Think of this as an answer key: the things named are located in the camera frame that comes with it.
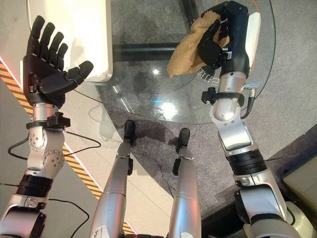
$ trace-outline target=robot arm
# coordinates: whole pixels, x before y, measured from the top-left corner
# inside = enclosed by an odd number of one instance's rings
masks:
[[[299,237],[296,230],[285,222],[285,201],[273,174],[265,165],[256,141],[240,116],[244,104],[242,92],[250,68],[246,42],[252,40],[246,37],[248,35],[257,43],[259,26],[255,28],[254,34],[250,33],[248,26],[252,26],[254,22],[248,23],[248,9],[234,1],[224,2],[210,10],[218,13],[222,22],[220,24],[216,21],[209,28],[199,44],[198,52],[202,60],[212,68],[221,66],[221,73],[218,92],[215,88],[209,88],[203,93],[202,101],[211,104],[210,117],[218,128],[225,156],[233,170],[234,180],[240,187],[235,193],[239,217],[249,224],[247,235],[250,238],[273,234]],[[227,52],[215,46],[216,43],[212,40],[212,33],[215,34],[219,28],[220,38],[230,38]],[[253,60],[255,52],[251,54],[249,51],[249,54]],[[250,96],[254,98],[254,89]]]
[[[29,129],[30,154],[27,169],[0,218],[0,237],[40,237],[46,215],[41,212],[48,202],[53,179],[64,164],[62,129],[70,126],[58,109],[65,102],[65,93],[76,88],[93,68],[83,62],[79,68],[63,72],[63,57],[67,45],[60,43],[58,32],[48,44],[54,25],[48,23],[39,41],[44,19],[38,16],[33,24],[23,59],[23,92],[33,107]]]

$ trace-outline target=tan towel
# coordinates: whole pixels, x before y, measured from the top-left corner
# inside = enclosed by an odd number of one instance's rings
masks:
[[[217,19],[220,20],[220,16],[217,13],[208,11],[202,18],[195,20],[190,28],[190,33],[177,46],[169,60],[167,65],[169,77],[193,73],[196,72],[200,67],[206,65],[197,54],[197,46],[203,34]],[[215,34],[213,41],[217,42],[221,47],[223,47],[229,43],[229,37],[218,41],[219,30]]]

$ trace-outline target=yellow and black hazard stripe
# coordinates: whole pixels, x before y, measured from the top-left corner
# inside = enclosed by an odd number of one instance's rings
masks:
[[[33,116],[33,108],[30,106],[28,101],[26,100],[23,90],[19,87],[17,82],[14,80],[10,72],[6,69],[5,65],[0,61],[0,78],[10,89],[14,97],[18,100],[21,106],[24,108],[26,113],[32,117]],[[63,154],[70,154],[69,150],[66,146],[63,146]],[[96,199],[100,199],[102,191],[96,185],[94,180],[87,173],[86,169],[81,166],[81,164],[76,160],[76,158],[72,155],[65,156],[65,161],[68,165],[73,169],[73,171],[77,174],[77,176],[81,179],[81,181],[86,185],[86,187],[90,190],[90,192],[96,197]],[[135,232],[126,222],[123,223],[123,231],[125,234],[134,234]]]

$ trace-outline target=black cylinder joint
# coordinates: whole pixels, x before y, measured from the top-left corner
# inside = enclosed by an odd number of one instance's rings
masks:
[[[53,179],[50,178],[24,175],[16,193],[34,197],[47,197],[52,183]]]
[[[228,156],[234,175],[248,175],[267,169],[265,160],[259,150]]]

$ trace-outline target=round glass tabletop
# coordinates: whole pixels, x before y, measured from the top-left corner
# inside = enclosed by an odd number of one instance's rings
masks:
[[[84,82],[78,91],[109,106],[151,119],[210,123],[210,106],[201,101],[201,96],[208,87],[217,88],[220,70],[216,71],[214,78],[208,74],[208,68],[173,78],[166,71],[170,49],[189,32],[188,22],[191,15],[195,15],[195,9],[188,4],[194,1],[128,1],[131,5],[125,2],[111,3],[112,43],[123,48],[122,57],[114,57],[112,78],[106,82]],[[256,11],[261,14],[255,63],[246,81],[260,84],[258,96],[268,79],[274,57],[272,9],[269,1],[238,2],[248,7],[249,14]],[[215,3],[218,4],[218,1],[198,0],[196,12],[200,14]],[[132,48],[133,52],[129,54],[126,46]],[[244,94],[245,109],[249,92]]]

